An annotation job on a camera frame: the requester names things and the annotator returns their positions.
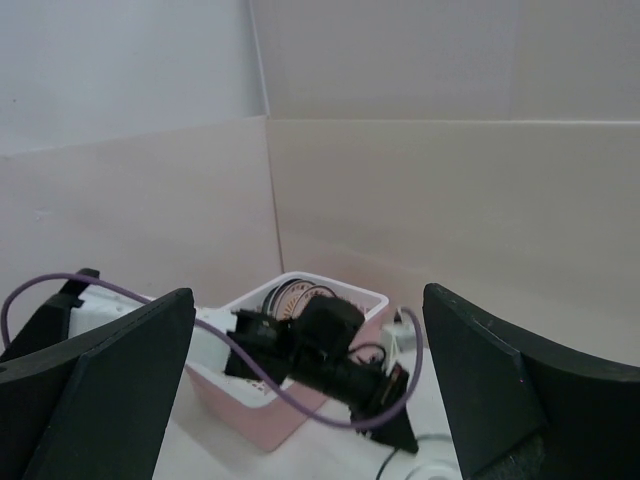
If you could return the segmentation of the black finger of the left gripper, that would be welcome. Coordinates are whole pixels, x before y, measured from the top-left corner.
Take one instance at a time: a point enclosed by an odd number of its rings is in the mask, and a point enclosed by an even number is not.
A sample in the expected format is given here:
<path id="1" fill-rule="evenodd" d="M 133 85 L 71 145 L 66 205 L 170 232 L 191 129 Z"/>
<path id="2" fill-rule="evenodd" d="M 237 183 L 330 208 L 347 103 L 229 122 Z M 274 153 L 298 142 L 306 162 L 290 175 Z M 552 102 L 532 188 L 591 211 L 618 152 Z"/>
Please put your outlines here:
<path id="1" fill-rule="evenodd" d="M 394 400 L 387 400 L 383 404 L 372 401 L 366 405 L 361 405 L 357 408 L 357 421 L 369 420 L 372 417 L 384 414 L 394 404 Z M 358 429 L 357 433 L 375 443 L 408 454 L 417 454 L 419 451 L 418 441 L 405 406 L 384 424 L 370 429 Z"/>

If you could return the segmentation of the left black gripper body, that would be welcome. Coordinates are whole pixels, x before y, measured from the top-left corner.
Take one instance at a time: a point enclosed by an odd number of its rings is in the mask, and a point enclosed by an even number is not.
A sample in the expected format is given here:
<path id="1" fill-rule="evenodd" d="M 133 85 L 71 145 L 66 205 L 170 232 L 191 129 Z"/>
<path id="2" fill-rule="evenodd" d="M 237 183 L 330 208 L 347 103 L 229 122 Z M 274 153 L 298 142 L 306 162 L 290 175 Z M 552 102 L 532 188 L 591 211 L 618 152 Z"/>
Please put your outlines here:
<path id="1" fill-rule="evenodd" d="M 354 415 L 380 415 L 405 394 L 409 373 L 399 363 L 386 372 L 348 357 L 303 352 L 293 357 L 292 379 L 347 405 Z"/>

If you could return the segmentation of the white grey pattern plate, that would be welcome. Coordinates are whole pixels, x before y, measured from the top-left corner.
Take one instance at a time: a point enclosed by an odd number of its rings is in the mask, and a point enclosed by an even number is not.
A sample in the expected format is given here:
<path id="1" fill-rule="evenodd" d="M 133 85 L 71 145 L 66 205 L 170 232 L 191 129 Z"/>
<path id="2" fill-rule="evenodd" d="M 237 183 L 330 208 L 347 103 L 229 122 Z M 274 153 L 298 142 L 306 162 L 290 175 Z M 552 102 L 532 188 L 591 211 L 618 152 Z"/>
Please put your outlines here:
<path id="1" fill-rule="evenodd" d="M 409 454 L 392 451 L 382 462 L 375 480 L 461 480 L 453 440 L 447 434 L 422 434 L 417 437 L 419 451 Z"/>

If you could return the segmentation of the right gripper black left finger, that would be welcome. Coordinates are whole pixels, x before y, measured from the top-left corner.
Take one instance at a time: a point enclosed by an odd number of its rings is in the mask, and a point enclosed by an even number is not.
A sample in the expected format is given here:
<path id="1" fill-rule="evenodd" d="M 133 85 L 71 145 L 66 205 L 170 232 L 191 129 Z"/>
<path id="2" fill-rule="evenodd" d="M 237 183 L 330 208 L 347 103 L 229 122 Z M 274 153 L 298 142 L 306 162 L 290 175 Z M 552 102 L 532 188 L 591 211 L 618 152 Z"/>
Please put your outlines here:
<path id="1" fill-rule="evenodd" d="M 194 326 L 188 288 L 62 339 L 75 294 L 34 314 L 1 363 L 4 479 L 152 477 Z"/>

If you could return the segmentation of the orange sunburst plate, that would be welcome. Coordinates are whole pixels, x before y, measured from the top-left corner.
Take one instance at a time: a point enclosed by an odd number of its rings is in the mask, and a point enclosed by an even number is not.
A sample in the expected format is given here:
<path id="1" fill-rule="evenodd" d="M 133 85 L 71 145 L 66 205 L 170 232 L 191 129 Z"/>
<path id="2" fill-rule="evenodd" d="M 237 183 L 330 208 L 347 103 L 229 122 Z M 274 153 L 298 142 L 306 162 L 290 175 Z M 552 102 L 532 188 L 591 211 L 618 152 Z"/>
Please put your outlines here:
<path id="1" fill-rule="evenodd" d="M 286 281 L 276 290 L 268 314 L 277 320 L 290 318 L 301 295 L 312 286 L 311 281 L 303 279 Z"/>
<path id="2" fill-rule="evenodd" d="M 291 300 L 288 300 L 283 311 L 279 314 L 280 319 L 297 318 L 306 308 L 309 302 L 316 296 L 335 297 L 335 292 L 329 287 L 314 285 L 306 288 L 300 293 L 296 293 Z"/>

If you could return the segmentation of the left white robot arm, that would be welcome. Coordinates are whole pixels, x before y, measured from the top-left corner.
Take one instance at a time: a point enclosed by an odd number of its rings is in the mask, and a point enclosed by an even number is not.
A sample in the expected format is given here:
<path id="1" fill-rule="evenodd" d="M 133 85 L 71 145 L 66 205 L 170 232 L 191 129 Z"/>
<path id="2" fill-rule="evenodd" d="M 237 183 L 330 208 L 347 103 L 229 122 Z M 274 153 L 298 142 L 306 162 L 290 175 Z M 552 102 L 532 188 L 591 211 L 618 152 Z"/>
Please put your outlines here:
<path id="1" fill-rule="evenodd" d="M 240 310 L 229 346 L 228 375 L 257 378 L 278 389 L 286 379 L 347 405 L 350 427 L 383 445 L 416 453 L 406 403 L 418 378 L 354 362 L 352 340 L 363 316 L 335 297 L 314 298 L 300 316 L 276 320 Z M 1 467 L 20 475 L 35 451 L 57 433 L 66 442 L 158 453 L 193 329 L 191 290 L 141 299 L 132 313 L 78 337 L 40 342 L 22 336 L 24 351 L 1 366 Z"/>

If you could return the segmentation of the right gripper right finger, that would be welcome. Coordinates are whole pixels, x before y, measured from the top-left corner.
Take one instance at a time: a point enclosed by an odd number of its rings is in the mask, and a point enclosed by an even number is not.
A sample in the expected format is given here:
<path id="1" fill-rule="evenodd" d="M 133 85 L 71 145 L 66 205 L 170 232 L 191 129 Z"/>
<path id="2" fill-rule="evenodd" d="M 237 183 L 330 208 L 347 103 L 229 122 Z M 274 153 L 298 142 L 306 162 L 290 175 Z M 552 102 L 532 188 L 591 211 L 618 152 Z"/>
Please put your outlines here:
<path id="1" fill-rule="evenodd" d="M 636 479 L 639 369 L 429 283 L 423 318 L 465 479 Z"/>

